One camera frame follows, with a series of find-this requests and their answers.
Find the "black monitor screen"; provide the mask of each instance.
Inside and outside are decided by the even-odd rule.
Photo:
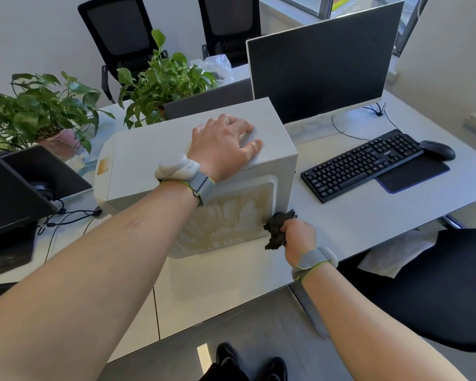
[[[0,234],[55,212],[50,202],[0,159]]]
[[[248,40],[254,99],[284,124],[379,99],[403,4]]]

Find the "black mesh chair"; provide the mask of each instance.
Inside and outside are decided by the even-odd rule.
[[[394,279],[357,269],[364,254],[338,266],[364,296],[420,336],[476,352],[476,229],[440,231]]]
[[[233,67],[247,64],[245,41],[261,35],[259,0],[198,0],[206,45],[203,58],[225,54]]]
[[[117,80],[118,68],[127,68],[135,76],[148,68],[153,50],[158,49],[143,0],[90,0],[77,11],[104,59],[102,91],[114,103],[108,71]]]

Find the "shoe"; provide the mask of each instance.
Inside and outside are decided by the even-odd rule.
[[[217,346],[217,353],[215,355],[216,362],[219,365],[232,364],[236,367],[240,367],[238,364],[238,354],[236,354],[235,349],[228,344],[227,342],[221,343]]]
[[[272,358],[267,367],[266,381],[287,381],[287,366],[280,357]]]

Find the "desk surface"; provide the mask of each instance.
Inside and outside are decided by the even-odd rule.
[[[386,91],[383,102],[387,102],[388,116],[401,131],[415,140],[448,144],[457,158],[448,162],[449,172],[408,190],[389,194],[373,180],[321,204],[299,173],[365,141],[339,134],[330,118],[302,128],[288,128],[299,152],[290,204],[302,219],[317,226],[323,243],[340,260],[476,201],[476,151]],[[106,109],[121,122],[124,112],[117,105]],[[361,108],[336,115],[334,122],[340,131],[365,139],[393,129],[385,117],[372,118]],[[67,205],[77,206],[74,209],[94,208],[95,201],[92,194],[85,193]],[[36,242],[33,261],[0,275],[0,283],[16,282],[28,275],[46,257],[80,237],[87,222],[60,228],[49,252],[52,231],[46,230]],[[110,360],[289,284],[290,268],[283,248],[265,251],[266,243],[267,239],[261,238],[180,260],[168,258],[154,294],[148,297]]]

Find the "black mouse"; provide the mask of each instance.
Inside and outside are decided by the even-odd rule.
[[[443,143],[433,142],[432,140],[424,140],[420,142],[420,147],[425,153],[435,160],[453,160],[456,157],[455,151],[450,146]]]

